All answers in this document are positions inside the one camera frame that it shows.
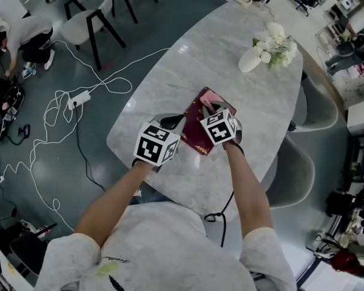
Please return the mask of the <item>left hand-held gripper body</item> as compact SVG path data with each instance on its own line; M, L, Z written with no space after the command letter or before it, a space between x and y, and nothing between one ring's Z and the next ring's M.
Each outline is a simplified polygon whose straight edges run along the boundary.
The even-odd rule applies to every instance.
M145 122L136 139L134 157L160 167L177 152L180 135Z

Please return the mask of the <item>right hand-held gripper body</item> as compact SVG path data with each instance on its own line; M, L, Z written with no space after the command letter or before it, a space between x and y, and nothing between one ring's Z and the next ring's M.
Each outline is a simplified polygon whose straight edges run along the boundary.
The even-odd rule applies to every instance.
M234 141L237 144L242 142L242 124L230 110L214 113L208 119L202 119L200 123L213 145L227 141Z

